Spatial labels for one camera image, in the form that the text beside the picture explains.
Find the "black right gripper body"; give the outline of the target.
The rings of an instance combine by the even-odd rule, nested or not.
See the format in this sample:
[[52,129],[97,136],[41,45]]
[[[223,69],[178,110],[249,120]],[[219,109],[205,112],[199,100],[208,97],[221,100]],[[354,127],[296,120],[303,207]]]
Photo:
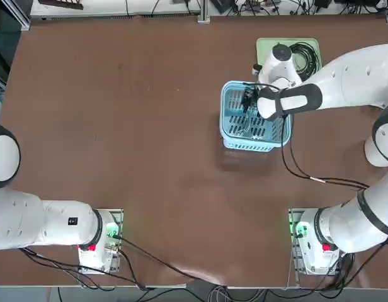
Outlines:
[[249,110],[257,107],[259,89],[257,87],[245,88],[242,96],[242,108],[243,110]]

